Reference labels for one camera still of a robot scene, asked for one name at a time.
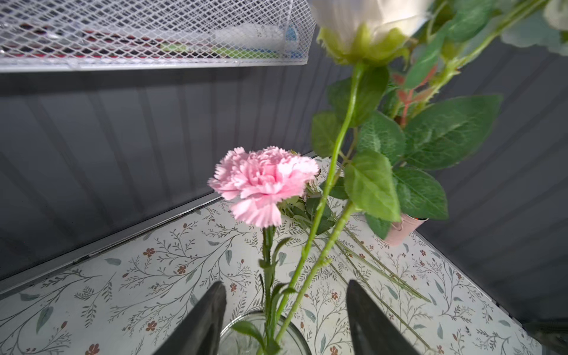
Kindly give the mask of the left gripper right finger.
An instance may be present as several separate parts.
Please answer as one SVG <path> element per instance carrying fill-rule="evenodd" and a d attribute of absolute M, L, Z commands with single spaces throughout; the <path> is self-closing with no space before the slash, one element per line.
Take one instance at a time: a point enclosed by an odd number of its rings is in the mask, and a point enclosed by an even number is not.
<path fill-rule="evenodd" d="M 346 305 L 354 354 L 419 353 L 355 280 L 348 282 Z"/>

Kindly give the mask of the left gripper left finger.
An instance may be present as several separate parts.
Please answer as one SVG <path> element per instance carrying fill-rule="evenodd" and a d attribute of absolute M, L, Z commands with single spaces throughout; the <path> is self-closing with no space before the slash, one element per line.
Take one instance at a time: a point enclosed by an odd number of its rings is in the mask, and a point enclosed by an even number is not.
<path fill-rule="evenodd" d="M 217 354 L 226 303 L 223 283 L 213 283 L 155 355 Z"/>

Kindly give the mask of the pink carnation stem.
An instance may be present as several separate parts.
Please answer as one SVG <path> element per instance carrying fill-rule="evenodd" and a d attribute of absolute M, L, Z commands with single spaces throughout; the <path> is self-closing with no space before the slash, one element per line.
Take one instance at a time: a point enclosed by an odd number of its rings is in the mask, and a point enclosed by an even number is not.
<path fill-rule="evenodd" d="M 215 166 L 208 185 L 224 200 L 232 201 L 233 218 L 262 229 L 263 242 L 258 260 L 263 275 L 263 313 L 266 317 L 266 334 L 276 338 L 280 316 L 277 308 L 281 300 L 295 292 L 285 283 L 275 282 L 277 254 L 288 242 L 275 243 L 276 228 L 282 224 L 279 205 L 298 198 L 319 172 L 317 162 L 277 146 L 247 152 L 237 147 L 225 155 Z"/>

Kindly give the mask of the clear glass vase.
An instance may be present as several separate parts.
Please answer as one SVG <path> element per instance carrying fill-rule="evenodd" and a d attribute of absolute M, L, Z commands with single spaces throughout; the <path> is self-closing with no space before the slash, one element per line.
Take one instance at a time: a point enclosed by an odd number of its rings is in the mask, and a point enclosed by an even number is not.
<path fill-rule="evenodd" d="M 217 354 L 309 355 L 312 353 L 295 325 L 288 326 L 278 346 L 276 346 L 276 338 L 272 339 L 267 336 L 266 325 L 263 312 L 252 312 L 239 316 L 222 331 Z"/>

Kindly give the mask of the pink pen cup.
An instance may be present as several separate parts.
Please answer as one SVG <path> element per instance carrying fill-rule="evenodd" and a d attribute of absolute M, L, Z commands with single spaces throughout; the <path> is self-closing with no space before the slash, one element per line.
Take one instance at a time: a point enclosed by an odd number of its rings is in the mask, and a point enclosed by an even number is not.
<path fill-rule="evenodd" d="M 427 218 L 416 218 L 403 214 L 399 223 L 391 224 L 384 242 L 389 246 L 398 246 L 426 221 L 428 221 Z"/>

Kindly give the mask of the white rose stem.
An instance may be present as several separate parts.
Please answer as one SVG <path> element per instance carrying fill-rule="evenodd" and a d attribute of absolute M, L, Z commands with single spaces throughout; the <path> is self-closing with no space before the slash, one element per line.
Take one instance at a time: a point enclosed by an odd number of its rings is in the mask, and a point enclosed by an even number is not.
<path fill-rule="evenodd" d="M 270 354 L 284 354 L 282 341 L 300 307 L 291 294 L 304 294 L 317 273 L 328 265 L 328 254 L 350 216 L 363 212 L 369 227 L 389 239 L 396 224 L 446 217 L 448 203 L 442 187 L 422 170 L 402 167 L 410 138 L 404 132 L 408 108 L 417 100 L 414 90 L 433 75 L 445 39 L 439 31 L 428 54 L 406 77 L 390 74 L 388 64 L 408 57 L 407 42 L 430 20 L 431 1 L 313 1 L 320 27 L 319 40 L 352 77 L 331 85 L 331 112 L 314 117 L 312 143 L 316 153 L 341 164 L 330 169 L 319 197 L 293 197 L 279 212 L 309 229 L 309 239 L 290 285 L 278 285 L 266 295 Z"/>

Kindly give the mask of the light blue flower stem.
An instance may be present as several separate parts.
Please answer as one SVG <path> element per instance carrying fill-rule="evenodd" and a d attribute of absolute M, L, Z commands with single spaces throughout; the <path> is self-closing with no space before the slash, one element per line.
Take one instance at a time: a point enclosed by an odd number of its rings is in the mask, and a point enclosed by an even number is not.
<path fill-rule="evenodd" d="M 439 31 L 445 33 L 435 60 L 436 69 L 428 82 L 417 87 L 414 105 L 408 108 L 404 128 L 410 138 L 402 156 L 402 167 L 422 170 L 441 187 L 433 172 L 445 170 L 476 152 L 489 136 L 501 110 L 497 95 L 463 96 L 433 103 L 433 97 L 460 69 L 475 60 L 498 37 L 514 30 L 532 17 L 544 22 L 546 31 L 556 40 L 567 39 L 567 3 L 565 1 L 431 1 L 431 18 L 407 42 L 408 57 L 397 57 L 388 64 L 390 74 L 406 77 L 429 52 Z M 332 272 L 341 280 L 353 274 L 364 287 L 369 279 L 352 259 L 334 247 L 314 280 Z"/>

